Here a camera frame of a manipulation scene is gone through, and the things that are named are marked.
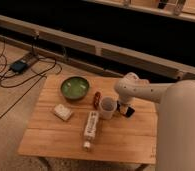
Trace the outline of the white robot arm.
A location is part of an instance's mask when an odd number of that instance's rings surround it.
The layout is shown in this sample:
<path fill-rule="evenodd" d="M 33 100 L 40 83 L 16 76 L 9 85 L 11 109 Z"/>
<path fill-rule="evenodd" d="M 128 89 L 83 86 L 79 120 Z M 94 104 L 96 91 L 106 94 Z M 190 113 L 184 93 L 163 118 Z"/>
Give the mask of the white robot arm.
<path fill-rule="evenodd" d="M 142 84 L 128 73 L 114 89 L 121 104 L 133 98 L 159 104 L 156 171 L 195 171 L 195 80 Z"/>

